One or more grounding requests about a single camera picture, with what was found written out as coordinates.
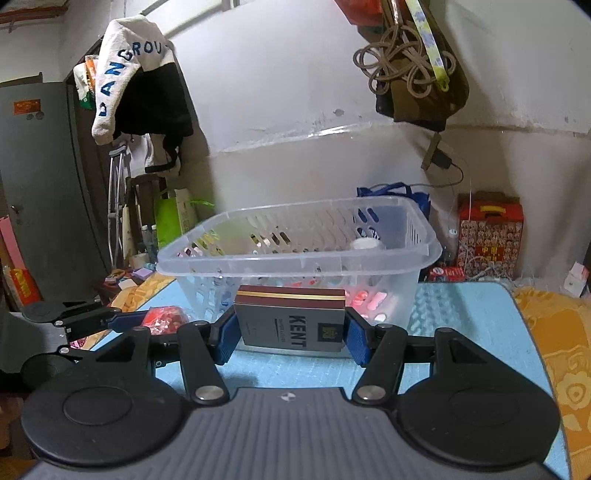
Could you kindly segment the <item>red snack packet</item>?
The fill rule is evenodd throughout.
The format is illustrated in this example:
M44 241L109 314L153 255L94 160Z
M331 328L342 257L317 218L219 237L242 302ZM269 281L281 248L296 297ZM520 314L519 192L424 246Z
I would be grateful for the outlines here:
M174 334L179 327L188 322L188 317L179 307L153 307L147 311L141 326L148 328L152 335L159 336Z

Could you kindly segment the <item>Kent cigarette box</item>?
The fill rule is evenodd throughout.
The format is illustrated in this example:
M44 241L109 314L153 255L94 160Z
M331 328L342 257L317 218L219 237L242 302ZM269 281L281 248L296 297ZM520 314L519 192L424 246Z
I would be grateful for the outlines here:
M342 289L242 285L233 306L249 347L329 353L344 347Z

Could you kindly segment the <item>white bottle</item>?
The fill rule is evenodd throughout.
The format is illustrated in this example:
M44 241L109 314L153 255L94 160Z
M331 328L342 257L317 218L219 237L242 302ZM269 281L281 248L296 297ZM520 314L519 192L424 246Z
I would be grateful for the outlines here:
M348 249L351 251L385 250L386 246L380 239L372 237L362 237L353 240L351 243L349 243Z

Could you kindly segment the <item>clear plastic basket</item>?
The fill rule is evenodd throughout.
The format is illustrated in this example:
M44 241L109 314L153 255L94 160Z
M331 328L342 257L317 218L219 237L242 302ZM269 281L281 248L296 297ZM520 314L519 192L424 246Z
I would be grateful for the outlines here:
M351 251L362 237L385 250ZM406 327L420 273L442 254L412 200L362 197L238 209L217 214L158 251L192 310L216 319L242 285L342 289L372 324Z

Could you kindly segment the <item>green paper bag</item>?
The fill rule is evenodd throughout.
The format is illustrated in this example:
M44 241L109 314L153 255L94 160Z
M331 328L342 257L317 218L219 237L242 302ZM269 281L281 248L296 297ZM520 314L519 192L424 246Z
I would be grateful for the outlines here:
M214 203L193 196L187 188L166 190L154 200L158 248L165 247L198 224L198 207L212 210Z

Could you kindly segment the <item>grey metal door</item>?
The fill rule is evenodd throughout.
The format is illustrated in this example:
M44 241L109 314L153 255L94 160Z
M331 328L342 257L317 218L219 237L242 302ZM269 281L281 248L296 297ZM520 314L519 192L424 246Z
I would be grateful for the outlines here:
M26 268L48 301L87 300L106 275L78 146L72 87L1 90L1 181Z

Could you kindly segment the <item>metal crutches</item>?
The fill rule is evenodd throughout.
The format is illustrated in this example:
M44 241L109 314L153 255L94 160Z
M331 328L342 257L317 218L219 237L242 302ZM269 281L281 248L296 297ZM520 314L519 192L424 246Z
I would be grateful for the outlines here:
M122 259L122 210L125 191L125 157L127 145L120 144L109 152L109 176L107 194L107 240L112 269L117 269Z

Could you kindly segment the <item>red patterned gift box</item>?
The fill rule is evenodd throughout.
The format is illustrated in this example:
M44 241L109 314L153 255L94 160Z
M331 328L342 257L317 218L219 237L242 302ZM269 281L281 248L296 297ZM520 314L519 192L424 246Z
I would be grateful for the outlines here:
M520 198L502 192L460 194L458 220L456 265L468 277L513 279L525 223Z

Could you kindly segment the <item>orange floral blanket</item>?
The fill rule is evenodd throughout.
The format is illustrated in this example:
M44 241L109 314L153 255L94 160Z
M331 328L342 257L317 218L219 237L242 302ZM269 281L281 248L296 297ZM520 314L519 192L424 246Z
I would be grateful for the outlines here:
M590 477L590 300L523 287L513 293L562 416L573 479Z

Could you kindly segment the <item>black power adapter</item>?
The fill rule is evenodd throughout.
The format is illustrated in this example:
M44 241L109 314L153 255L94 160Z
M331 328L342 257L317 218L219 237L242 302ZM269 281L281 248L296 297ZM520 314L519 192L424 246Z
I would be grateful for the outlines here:
M442 140L440 133L435 133L423 156L421 168L428 171L430 166L434 164L442 170L448 170L451 168L452 163L451 147Z

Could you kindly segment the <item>small white box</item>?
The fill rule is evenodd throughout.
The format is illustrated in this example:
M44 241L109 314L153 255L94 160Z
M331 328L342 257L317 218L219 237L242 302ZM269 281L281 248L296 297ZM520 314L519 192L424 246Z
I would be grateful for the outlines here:
M575 262L569 270L562 289L574 298L580 298L587 287L590 272L587 267L579 262Z

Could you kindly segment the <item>black hanging garment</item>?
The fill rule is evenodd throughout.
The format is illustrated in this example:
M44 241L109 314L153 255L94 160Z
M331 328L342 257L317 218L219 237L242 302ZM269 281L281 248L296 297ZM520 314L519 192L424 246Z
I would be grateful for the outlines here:
M174 62L150 71L139 68L132 76L115 110L113 137L120 134L162 137L164 162L145 164L146 173L161 174L176 167L183 139L193 135L193 126Z

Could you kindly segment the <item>brown hanging bag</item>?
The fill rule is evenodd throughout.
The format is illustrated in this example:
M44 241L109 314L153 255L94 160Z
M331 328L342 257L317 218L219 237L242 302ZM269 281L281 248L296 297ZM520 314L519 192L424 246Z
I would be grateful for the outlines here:
M377 83L376 111L396 122L442 132L447 120L465 107L470 86L462 64L432 12L426 9L425 13L448 74L448 89L444 91L438 85L418 29L408 18L405 27L398 31L396 44L410 46L394 54L389 65L391 69L401 69L403 74Z

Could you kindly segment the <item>white hanging garment blue letters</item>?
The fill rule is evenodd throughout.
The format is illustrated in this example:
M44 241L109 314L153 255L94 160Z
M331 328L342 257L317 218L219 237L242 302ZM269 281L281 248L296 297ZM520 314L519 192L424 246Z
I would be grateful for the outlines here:
M175 62L174 54L158 26L142 15L114 19L108 24L96 64L96 113L91 135L99 146L116 138L115 110L123 90L132 76L142 68L154 70ZM145 161L145 164L163 163L164 157Z

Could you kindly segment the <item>red hanging bag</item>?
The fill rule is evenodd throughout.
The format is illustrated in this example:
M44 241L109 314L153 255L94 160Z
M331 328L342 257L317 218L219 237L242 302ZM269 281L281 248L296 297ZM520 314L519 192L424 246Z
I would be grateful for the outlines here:
M335 0L335 3L352 25L375 27L383 22L380 0Z

